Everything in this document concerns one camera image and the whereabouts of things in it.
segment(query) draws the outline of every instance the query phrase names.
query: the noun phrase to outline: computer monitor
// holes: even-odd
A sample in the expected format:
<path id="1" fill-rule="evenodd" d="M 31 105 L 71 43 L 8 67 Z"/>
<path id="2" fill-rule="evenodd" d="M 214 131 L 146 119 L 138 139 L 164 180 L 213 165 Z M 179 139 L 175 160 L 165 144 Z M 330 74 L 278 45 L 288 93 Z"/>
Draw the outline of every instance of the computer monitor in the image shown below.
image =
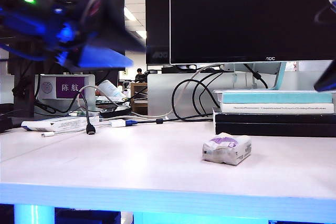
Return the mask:
<path id="1" fill-rule="evenodd" d="M 169 65 L 169 0 L 146 0 L 146 63 Z"/>
<path id="2" fill-rule="evenodd" d="M 333 59 L 334 27 L 314 21 L 327 3 L 171 0 L 171 63 Z M 328 10 L 325 18 L 336 15 Z"/>

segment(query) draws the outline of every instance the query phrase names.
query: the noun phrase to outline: small package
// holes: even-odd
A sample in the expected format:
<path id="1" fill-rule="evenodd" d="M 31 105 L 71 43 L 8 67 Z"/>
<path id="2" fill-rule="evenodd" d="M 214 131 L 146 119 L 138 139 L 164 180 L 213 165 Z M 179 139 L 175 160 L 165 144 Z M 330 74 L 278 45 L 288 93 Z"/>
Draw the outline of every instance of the small package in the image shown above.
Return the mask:
<path id="1" fill-rule="evenodd" d="M 246 135 L 221 133 L 203 144 L 203 159 L 211 162 L 237 165 L 250 154 L 251 140 Z"/>

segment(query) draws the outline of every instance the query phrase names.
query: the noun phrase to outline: purple name sign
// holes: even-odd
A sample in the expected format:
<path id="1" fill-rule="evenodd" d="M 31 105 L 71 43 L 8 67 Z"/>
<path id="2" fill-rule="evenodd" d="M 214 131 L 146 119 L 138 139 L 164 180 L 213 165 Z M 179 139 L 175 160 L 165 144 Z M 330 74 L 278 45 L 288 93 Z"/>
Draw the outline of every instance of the purple name sign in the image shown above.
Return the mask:
<path id="1" fill-rule="evenodd" d="M 56 98 L 74 98 L 84 87 L 85 77 L 56 77 Z"/>

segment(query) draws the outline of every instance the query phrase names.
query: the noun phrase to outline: black cable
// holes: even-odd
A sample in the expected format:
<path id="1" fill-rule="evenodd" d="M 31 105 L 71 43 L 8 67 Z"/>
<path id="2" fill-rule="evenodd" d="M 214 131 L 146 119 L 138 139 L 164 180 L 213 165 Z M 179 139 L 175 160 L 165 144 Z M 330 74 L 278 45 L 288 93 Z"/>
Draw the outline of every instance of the black cable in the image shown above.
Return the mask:
<path id="1" fill-rule="evenodd" d="M 35 99 L 37 98 L 38 92 L 40 90 L 40 84 L 41 84 L 41 75 L 39 74 L 38 79 L 37 79 L 37 88 L 36 88 L 36 92 L 35 92 L 35 95 L 34 95 Z"/>
<path id="2" fill-rule="evenodd" d="M 202 85 L 203 88 L 205 88 L 206 91 L 208 92 L 208 94 L 210 95 L 210 97 L 211 97 L 211 99 L 213 100 L 214 104 L 219 108 L 219 105 L 218 105 L 217 101 L 216 101 L 215 98 L 212 96 L 210 90 L 205 86 L 205 84 L 203 84 L 201 81 L 198 81 L 198 80 L 186 79 L 186 80 L 184 80 L 184 81 L 181 81 L 181 82 L 175 87 L 175 89 L 174 89 L 174 91 L 173 91 L 173 94 L 172 94 L 172 109 L 173 109 L 174 115 L 175 115 L 178 119 L 180 119 L 180 120 L 182 120 L 182 121 L 185 121 L 185 122 L 204 122 L 204 121 L 209 121 L 209 119 L 195 119 L 195 120 L 184 119 L 184 118 L 180 117 L 180 116 L 178 115 L 178 113 L 176 112 L 175 104 L 174 104 L 174 103 L 175 103 L 175 101 L 174 101 L 175 94 L 176 94 L 176 91 L 177 91 L 177 89 L 179 88 L 179 86 L 181 86 L 181 85 L 182 85 L 183 83 L 185 83 L 185 82 L 197 82 L 197 83 L 199 83 L 200 85 Z"/>
<path id="3" fill-rule="evenodd" d="M 73 112 L 73 111 L 70 111 L 68 114 L 66 114 L 66 115 L 46 115 L 46 114 L 41 114 L 41 113 L 38 113 L 38 112 L 35 112 L 35 111 L 30 111 L 30 110 L 12 110 L 12 111 L 9 111 L 9 112 L 6 112 L 6 113 L 3 113 L 3 114 L 0 114 L 0 116 L 3 116 L 3 115 L 7 115 L 7 114 L 11 114 L 11 113 L 14 113 L 14 112 L 16 112 L 16 111 L 27 111 L 27 112 L 34 112 L 34 114 L 38 114 L 38 115 L 44 115 L 44 116 L 68 116 L 69 115 L 69 113 L 71 113 L 71 112 Z"/>
<path id="4" fill-rule="evenodd" d="M 56 114 L 56 112 L 60 112 L 60 113 L 67 113 L 69 112 L 69 110 L 71 109 L 72 105 L 74 104 L 75 100 L 76 100 L 76 97 L 77 95 L 79 94 L 79 92 L 76 93 L 76 95 L 74 96 L 73 100 L 71 101 L 71 104 L 69 106 L 69 108 L 65 111 L 61 111 L 57 108 L 54 108 L 53 106 L 50 106 L 50 105 L 46 105 L 44 103 L 41 103 L 39 100 L 35 100 L 35 106 L 39 107 L 40 109 L 44 110 L 45 112 L 47 113 L 50 113 L 50 114 Z"/>
<path id="5" fill-rule="evenodd" d="M 260 81 L 265 85 L 265 88 L 268 89 L 266 82 L 263 79 L 260 79 Z"/>
<path id="6" fill-rule="evenodd" d="M 125 103 L 125 102 L 129 102 L 131 101 L 134 97 L 136 97 L 137 95 L 139 95 L 142 91 L 146 90 L 148 87 L 144 87 L 142 90 L 140 90 L 138 93 L 136 93 L 135 95 L 133 95 L 132 97 L 128 98 L 127 100 L 123 101 L 122 103 Z"/>
<path id="7" fill-rule="evenodd" d="M 257 80 L 260 80 L 264 85 L 265 85 L 265 88 L 268 89 L 268 86 L 266 84 L 266 82 L 262 79 L 261 75 L 257 72 L 254 72 L 252 68 L 250 68 L 250 66 L 248 64 L 244 64 L 244 66 L 250 70 L 250 72 L 253 74 L 253 77 L 256 78 Z"/>
<path id="8" fill-rule="evenodd" d="M 204 80 L 206 80 L 207 78 L 210 78 L 211 76 L 217 74 L 218 72 L 214 72 L 214 73 L 211 73 L 209 75 L 207 75 L 206 77 L 204 77 L 203 79 L 200 80 L 200 82 L 203 82 Z M 194 90 L 193 90 L 193 94 L 192 94 L 192 102 L 193 102 L 193 107 L 196 111 L 197 114 L 201 115 L 202 113 L 198 110 L 197 106 L 196 106 L 196 103 L 195 103 L 195 93 L 196 93 L 196 90 L 199 86 L 199 83 L 194 87 Z"/>
<path id="9" fill-rule="evenodd" d="M 221 75 L 222 75 L 223 73 L 220 73 L 218 76 L 216 76 L 214 79 L 212 79 L 208 84 L 207 84 L 207 86 L 206 87 L 209 87 L 209 85 L 213 82 L 213 81 L 215 81 L 218 77 L 220 77 Z M 202 94 L 205 92 L 205 89 L 202 91 L 202 93 L 200 93 L 200 95 L 198 96 L 198 101 L 199 101 L 199 104 L 201 105 L 201 107 L 202 107 L 202 110 L 204 111 L 204 114 L 206 114 L 206 111 L 205 111 L 205 109 L 204 109 L 204 107 L 203 107 L 203 105 L 202 105 L 202 102 L 201 102 L 201 96 L 202 96 Z"/>
<path id="10" fill-rule="evenodd" d="M 84 95 L 83 95 L 82 92 L 78 92 L 78 93 L 81 94 L 81 96 L 83 97 L 84 103 L 85 103 L 86 121 L 88 123 L 86 125 L 86 134 L 88 134 L 88 135 L 94 135 L 96 133 L 96 128 L 90 123 L 88 101 L 86 100 L 86 98 L 84 97 Z"/>
<path id="11" fill-rule="evenodd" d="M 212 115 L 211 113 L 208 114 L 201 114 L 201 115 L 190 115 L 190 116 L 185 116 L 183 117 L 183 119 L 190 119 L 190 118 L 198 118 L 200 116 L 209 116 Z M 138 123 L 157 123 L 157 124 L 162 124 L 163 122 L 173 122 L 173 121 L 179 121 L 180 119 L 178 118 L 173 118 L 173 119 L 163 119 L 163 118 L 159 118 L 156 120 L 152 120 L 152 121 L 140 121 Z"/>
<path id="12" fill-rule="evenodd" d="M 331 6 L 330 4 L 326 5 L 324 8 L 322 8 L 321 10 L 319 10 L 315 17 L 314 17 L 314 22 L 318 25 L 327 25 L 327 26 L 331 26 L 331 25 L 336 25 L 336 22 L 328 22 L 328 21 L 321 21 L 320 17 L 321 15 L 328 9 L 331 9 L 333 12 L 335 12 L 333 6 Z"/>
<path id="13" fill-rule="evenodd" d="M 107 78 L 107 76 L 109 76 L 110 72 L 111 72 L 111 70 L 109 70 L 109 71 L 107 72 L 107 74 L 106 74 L 100 81 L 97 81 L 97 82 L 96 82 L 96 86 L 98 86 L 98 85 L 101 84 L 103 81 L 105 81 L 105 79 Z"/>

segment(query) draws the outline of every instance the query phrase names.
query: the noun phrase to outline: cable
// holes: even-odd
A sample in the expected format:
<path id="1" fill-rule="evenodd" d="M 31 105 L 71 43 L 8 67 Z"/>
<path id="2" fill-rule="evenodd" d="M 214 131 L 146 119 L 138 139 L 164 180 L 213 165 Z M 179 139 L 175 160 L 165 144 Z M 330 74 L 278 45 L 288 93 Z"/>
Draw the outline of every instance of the cable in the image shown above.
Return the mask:
<path id="1" fill-rule="evenodd" d="M 132 115 L 121 115 L 121 116 L 114 116 L 112 118 L 102 118 L 103 121 L 110 121 L 110 120 L 114 120 L 114 119 L 137 119 L 137 120 L 146 120 L 146 121 L 150 121 L 152 119 L 149 118 L 141 118 L 139 116 L 132 116 Z"/>
<path id="2" fill-rule="evenodd" d="M 215 75 L 215 74 L 217 74 L 217 73 L 218 73 L 218 72 L 216 72 L 216 73 L 211 73 L 211 74 L 207 75 L 206 77 L 204 77 L 203 79 L 201 79 L 200 82 L 203 82 L 203 81 L 206 80 L 207 78 L 210 78 L 211 76 L 213 76 L 213 75 Z M 196 84 L 196 86 L 194 87 L 193 94 L 192 94 L 192 102 L 193 102 L 193 107 L 194 107 L 196 113 L 200 115 L 200 114 L 202 114 L 202 113 L 198 110 L 198 108 L 197 108 L 197 106 L 196 106 L 196 103 L 195 103 L 195 93 L 196 93 L 196 90 L 197 90 L 198 86 L 199 86 L 199 83 Z"/>
<path id="3" fill-rule="evenodd" d="M 222 75 L 223 73 L 220 73 L 218 76 L 216 76 L 214 79 L 212 79 L 208 84 L 207 84 L 207 86 L 206 87 L 208 87 L 213 81 L 215 81 L 218 77 L 220 77 L 221 75 Z M 202 93 L 200 93 L 200 95 L 198 96 L 198 101 L 199 101 L 199 104 L 201 105 L 201 107 L 202 107 L 202 110 L 204 111 L 204 114 L 206 114 L 206 111 L 205 111 L 205 109 L 204 109 L 204 107 L 203 107 L 203 105 L 202 105 L 202 102 L 201 102 L 201 96 L 202 96 L 202 94 L 205 92 L 205 89 L 202 91 Z"/>
<path id="4" fill-rule="evenodd" d="M 69 113 L 72 113 L 73 111 L 70 111 L 68 114 L 66 115 L 46 115 L 46 114 L 41 114 L 41 113 L 38 113 L 38 112 L 35 112 L 35 111 L 30 111 L 30 110 L 12 110 L 12 111 L 9 111 L 9 112 L 6 112 L 6 113 L 3 113 L 3 114 L 0 114 L 0 116 L 3 116 L 3 115 L 7 115 L 7 114 L 12 114 L 16 111 L 26 111 L 26 112 L 33 112 L 34 114 L 38 114 L 38 115 L 44 115 L 44 116 L 68 116 Z"/>
<path id="5" fill-rule="evenodd" d="M 219 105 L 218 105 L 217 101 L 214 99 L 214 97 L 211 95 L 210 90 L 209 90 L 209 89 L 208 89 L 202 82 L 200 82 L 200 81 L 198 81 L 198 80 L 187 79 L 187 80 L 181 81 L 181 82 L 175 87 L 175 89 L 174 89 L 174 91 L 173 91 L 173 94 L 172 94 L 172 108 L 173 108 L 174 115 L 175 115 L 178 119 L 180 119 L 180 120 L 182 120 L 182 121 L 184 121 L 184 122 L 204 122 L 204 121 L 209 121 L 209 119 L 194 119 L 194 120 L 184 119 L 184 118 L 180 117 L 180 116 L 177 114 L 177 112 L 176 112 L 175 105 L 174 105 L 174 97 L 175 97 L 175 93 L 176 93 L 176 91 L 177 91 L 177 89 L 179 88 L 180 85 L 182 85 L 182 84 L 185 83 L 185 82 L 191 82 L 191 81 L 193 81 L 193 82 L 197 82 L 197 83 L 199 83 L 200 85 L 202 85 L 202 86 L 206 89 L 206 91 L 208 92 L 208 94 L 210 95 L 210 97 L 211 97 L 211 99 L 213 100 L 214 104 L 219 108 Z"/>
<path id="6" fill-rule="evenodd" d="M 36 88 L 36 92 L 34 95 L 34 98 L 37 98 L 38 92 L 40 90 L 40 84 L 41 84 L 41 74 L 38 75 L 38 79 L 37 79 L 37 88 Z"/>
<path id="7" fill-rule="evenodd" d="M 321 10 L 319 10 L 315 17 L 314 17 L 314 22 L 316 24 L 319 24 L 319 25 L 327 25 L 327 26 L 330 26 L 330 25 L 335 25 L 336 22 L 327 22 L 327 21 L 321 21 L 320 19 L 320 16 L 328 9 L 331 9 L 332 11 L 334 11 L 334 9 L 332 8 L 332 6 L 330 6 L 330 4 L 326 5 L 324 8 L 322 8 Z"/>
<path id="8" fill-rule="evenodd" d="M 257 72 L 254 72 L 252 68 L 250 68 L 250 66 L 248 64 L 244 64 L 244 66 L 250 70 L 250 72 L 253 74 L 253 77 L 256 78 L 257 80 L 260 80 L 264 85 L 265 85 L 265 88 L 268 89 L 268 86 L 266 84 L 266 82 L 262 79 L 261 75 Z"/>
<path id="9" fill-rule="evenodd" d="M 201 116 L 210 116 L 212 115 L 211 113 L 209 114 L 201 114 L 201 115 L 190 115 L 190 116 L 185 116 L 183 119 L 190 119 L 190 118 L 199 118 Z M 178 118 L 173 118 L 173 119 L 156 119 L 152 121 L 141 121 L 138 123 L 156 123 L 156 124 L 162 124 L 163 122 L 173 122 L 173 121 L 179 121 L 181 119 Z"/>
<path id="10" fill-rule="evenodd" d="M 74 104 L 75 100 L 76 100 L 76 97 L 79 95 L 79 91 L 76 93 L 76 95 L 74 96 L 73 100 L 71 101 L 71 104 L 70 106 L 68 107 L 67 110 L 65 111 L 62 111 L 62 110 L 59 110 L 57 108 L 54 108 L 53 106 L 50 106 L 50 105 L 46 105 L 44 103 L 41 103 L 39 100 L 35 100 L 35 106 L 39 107 L 40 109 L 44 110 L 45 112 L 47 113 L 50 113 L 50 114 L 56 114 L 56 112 L 60 112 L 62 114 L 65 114 L 67 112 L 69 112 L 69 110 L 71 109 L 72 105 Z"/>
<path id="11" fill-rule="evenodd" d="M 85 103 L 85 108 L 86 108 L 86 134 L 88 135 L 94 135 L 96 133 L 96 128 L 90 123 L 90 117 L 89 117 L 89 108 L 88 108 L 88 101 L 84 97 L 83 93 L 79 91 L 79 94 L 83 97 L 84 103 Z"/>
<path id="12" fill-rule="evenodd" d="M 109 98 L 109 97 L 104 93 L 104 91 L 102 91 L 98 86 L 87 85 L 87 86 L 82 87 L 82 88 L 79 90 L 79 92 L 83 91 L 83 90 L 86 89 L 86 88 L 94 88 L 94 89 L 97 89 L 97 90 L 99 91 L 100 94 L 102 94 L 103 96 L 105 96 L 105 97 L 106 97 L 111 103 L 113 103 L 115 106 L 117 106 L 117 107 L 118 107 L 118 106 L 121 106 L 121 105 L 116 104 L 114 101 L 112 101 L 111 98 Z M 76 96 L 76 101 L 77 101 L 78 106 L 81 107 L 81 105 L 79 104 L 79 94 L 77 94 L 77 96 Z"/>
<path id="13" fill-rule="evenodd" d="M 207 68 L 211 68 L 211 67 L 217 67 L 217 66 L 220 66 L 218 64 L 212 64 L 212 65 L 209 65 L 209 66 L 205 66 L 205 67 L 202 67 L 200 69 L 198 69 L 191 77 L 189 80 L 193 81 L 193 79 L 195 78 L 196 75 L 198 75 L 201 71 L 203 71 L 204 69 L 207 69 Z M 189 83 L 191 81 L 188 81 L 188 83 L 184 86 L 184 88 L 182 89 L 181 93 L 178 95 L 177 99 L 176 99 L 176 103 L 175 103 L 175 106 L 177 106 L 177 104 L 179 103 L 180 99 L 182 98 L 182 95 L 184 93 L 184 91 L 186 90 L 186 88 L 188 87 Z M 163 115 L 141 115 L 141 114 L 137 114 L 135 112 L 132 112 L 132 114 L 134 115 L 137 115 L 137 116 L 140 116 L 142 118 L 163 118 L 169 114 L 171 114 L 173 112 L 173 109 L 171 109 L 169 112 L 163 114 Z"/>
<path id="14" fill-rule="evenodd" d="M 139 95 L 142 91 L 146 90 L 147 88 L 148 88 L 148 87 L 143 88 L 143 89 L 140 90 L 138 93 L 134 94 L 132 97 L 128 98 L 127 100 L 123 101 L 122 103 L 131 101 L 134 97 L 136 97 L 137 95 Z"/>

